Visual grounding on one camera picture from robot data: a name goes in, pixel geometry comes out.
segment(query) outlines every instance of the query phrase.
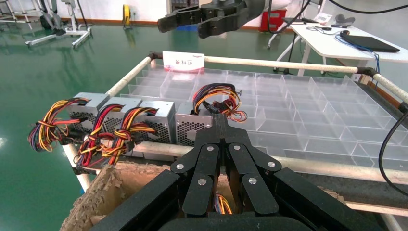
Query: table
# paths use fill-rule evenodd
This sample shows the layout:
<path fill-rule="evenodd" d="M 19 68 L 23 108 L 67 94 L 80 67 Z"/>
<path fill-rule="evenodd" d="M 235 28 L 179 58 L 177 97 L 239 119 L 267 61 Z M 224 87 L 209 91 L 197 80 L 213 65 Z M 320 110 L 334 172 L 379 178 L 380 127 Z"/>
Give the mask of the table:
<path fill-rule="evenodd" d="M 306 42 L 305 47 L 305 54 L 302 58 L 302 63 L 306 63 L 307 59 L 310 54 L 310 49 L 312 48 L 317 54 L 323 57 L 323 64 L 326 64 L 326 57 L 328 58 L 338 58 L 338 59 L 352 59 L 352 60 L 359 60 L 358 65 L 360 67 L 364 67 L 367 65 L 368 61 L 375 61 L 373 55 L 369 54 L 367 51 L 360 51 L 356 48 L 347 46 L 345 44 L 340 43 L 334 38 L 334 35 L 325 35 L 318 31 L 311 31 L 308 30 L 307 27 L 310 25 L 291 25 L 293 31 L 298 35 L 295 39 L 295 43 L 299 39 L 303 39 Z M 335 33 L 337 31 L 346 30 L 344 28 L 332 28 L 331 31 L 327 33 Z M 354 26 L 350 26 L 347 28 L 350 31 L 350 35 L 357 35 L 357 36 L 370 36 L 374 37 L 382 42 L 385 42 L 391 46 L 399 48 L 400 51 L 396 53 L 389 53 L 389 52 L 376 52 L 380 56 L 380 62 L 387 61 L 387 62 L 395 62 L 395 63 L 408 63 L 408 50 L 399 47 L 395 44 L 392 44 L 384 39 L 381 39 L 377 36 L 374 36 L 370 33 L 367 33 L 363 30 L 360 30 Z M 277 61 L 280 61 L 287 52 L 290 51 L 292 44 L 288 46 L 288 48 L 278 57 Z M 303 76 L 304 70 L 299 70 L 298 76 Z"/>

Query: wire connector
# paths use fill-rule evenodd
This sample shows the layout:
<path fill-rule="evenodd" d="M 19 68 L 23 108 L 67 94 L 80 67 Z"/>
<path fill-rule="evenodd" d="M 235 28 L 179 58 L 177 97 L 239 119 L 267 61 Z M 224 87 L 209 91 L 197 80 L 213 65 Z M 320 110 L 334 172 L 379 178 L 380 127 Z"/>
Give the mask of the wire connector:
<path fill-rule="evenodd" d="M 71 167 L 72 171 L 74 172 L 75 175 L 81 175 L 81 174 L 92 174 L 96 175 L 95 170 L 90 170 L 90 169 L 83 169 L 83 168 L 77 168 L 77 167 Z"/>
<path fill-rule="evenodd" d="M 150 52 L 150 54 L 148 55 L 149 58 L 151 58 L 151 60 L 155 60 L 155 59 L 163 59 L 163 53 L 161 52 Z"/>
<path fill-rule="evenodd" d="M 356 74 L 364 74 L 373 78 L 375 74 L 379 74 L 374 68 L 372 67 L 357 67 Z"/>
<path fill-rule="evenodd" d="M 207 101 L 203 101 L 203 106 L 209 111 L 209 112 L 211 112 L 212 114 L 216 114 L 216 113 L 219 113 L 219 109 L 218 109 L 218 107 L 217 106 L 213 106 L 213 105 L 211 105 L 211 104 L 209 104 Z"/>

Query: black wire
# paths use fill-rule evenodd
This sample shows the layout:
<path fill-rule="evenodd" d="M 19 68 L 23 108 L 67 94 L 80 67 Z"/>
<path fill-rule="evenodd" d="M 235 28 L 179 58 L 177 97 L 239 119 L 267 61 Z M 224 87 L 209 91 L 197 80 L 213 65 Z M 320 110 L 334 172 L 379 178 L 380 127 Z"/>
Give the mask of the black wire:
<path fill-rule="evenodd" d="M 320 33 L 322 33 L 322 34 L 324 34 L 324 35 L 336 35 L 336 34 L 338 34 L 338 33 L 340 33 L 341 31 L 339 30 L 339 31 L 337 31 L 337 32 L 335 32 L 335 33 L 326 33 L 326 31 L 324 31 L 321 27 L 319 27 L 319 26 L 308 26 L 308 27 L 306 27 L 306 30 L 310 30 L 310 31 L 317 31 L 317 32 L 320 32 Z"/>
<path fill-rule="evenodd" d="M 289 21 L 282 29 L 280 29 L 279 31 L 271 31 L 270 30 L 269 19 L 270 19 L 270 10 L 272 9 L 272 0 L 270 0 L 269 1 L 269 7 L 268 7 L 268 31 L 271 34 L 279 34 L 280 32 L 284 31 L 286 28 L 288 28 L 303 13 L 303 11 L 305 11 L 305 9 L 309 5 L 310 1 L 311 0 L 307 0 L 305 6 L 302 9 L 300 9 L 299 13 L 297 13 L 297 15 L 291 21 Z"/>
<path fill-rule="evenodd" d="M 292 41 L 292 47 L 291 47 L 291 52 L 289 53 L 289 58 L 288 58 L 288 62 L 291 61 L 291 57 L 292 57 L 292 50 L 293 50 L 293 46 L 294 46 L 294 40 L 296 39 L 296 33 L 294 33 L 293 35 L 293 41 Z"/>
<path fill-rule="evenodd" d="M 84 19 L 85 27 L 86 27 L 87 30 L 88 30 L 87 20 L 86 20 L 85 17 L 84 17 L 84 12 L 82 11 L 81 3 L 79 3 L 79 0 L 77 0 L 77 1 L 78 1 L 79 10 L 81 10 L 82 18 Z"/>
<path fill-rule="evenodd" d="M 329 0 L 329 2 L 333 3 L 334 5 L 342 8 L 342 9 L 345 9 L 347 11 L 351 11 L 351 12 L 354 12 L 354 13 L 365 13 L 365 14 L 387 13 L 387 12 L 396 11 L 396 10 L 400 10 L 400 9 L 404 9 L 404 8 L 408 7 L 408 5 L 404 5 L 404 6 L 399 6 L 399 7 L 395 7 L 395 8 L 392 8 L 392 9 L 383 10 L 383 11 L 358 11 L 358 10 L 353 10 L 353 9 L 347 8 L 345 6 L 342 6 L 342 5 L 338 4 L 338 3 L 336 3 L 334 0 Z"/>
<path fill-rule="evenodd" d="M 390 179 L 388 179 L 387 175 L 385 174 L 384 171 L 384 166 L 383 166 L 383 156 L 384 156 L 384 151 L 385 148 L 387 146 L 388 141 L 391 139 L 391 136 L 394 134 L 394 132 L 396 131 L 396 129 L 398 128 L 398 126 L 402 123 L 402 121 L 404 121 L 404 119 L 408 116 L 408 111 L 406 111 L 399 119 L 398 121 L 394 124 L 394 126 L 391 128 L 390 132 L 387 134 L 387 136 L 385 137 L 384 142 L 382 142 L 383 144 L 381 145 L 381 149 L 380 149 L 380 154 L 378 155 L 378 167 L 380 169 L 381 175 L 384 178 L 384 180 L 395 190 L 397 190 L 398 192 L 400 192 L 401 194 L 408 196 L 408 193 L 404 192 L 403 190 L 401 190 L 400 188 L 398 188 L 394 183 L 392 183 L 390 181 Z"/>

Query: white sign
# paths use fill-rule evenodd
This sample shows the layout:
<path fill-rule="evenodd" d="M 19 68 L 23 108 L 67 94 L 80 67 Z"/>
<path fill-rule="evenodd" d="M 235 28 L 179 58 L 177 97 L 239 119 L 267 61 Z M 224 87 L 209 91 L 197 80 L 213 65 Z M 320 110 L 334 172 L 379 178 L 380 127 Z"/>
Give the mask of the white sign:
<path fill-rule="evenodd" d="M 198 72 L 204 68 L 204 54 L 164 51 L 163 65 L 167 70 Z"/>

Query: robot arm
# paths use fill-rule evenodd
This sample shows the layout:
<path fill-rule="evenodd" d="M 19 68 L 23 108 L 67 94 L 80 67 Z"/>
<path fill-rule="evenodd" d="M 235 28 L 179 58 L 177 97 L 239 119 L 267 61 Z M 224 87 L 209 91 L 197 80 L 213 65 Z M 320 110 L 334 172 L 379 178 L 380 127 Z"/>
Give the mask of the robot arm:
<path fill-rule="evenodd" d="M 201 7 L 193 6 L 173 11 L 157 21 L 160 32 L 178 26 L 198 24 L 198 35 L 204 39 L 227 31 L 238 30 L 245 23 L 258 17 L 265 0 L 213 0 Z"/>

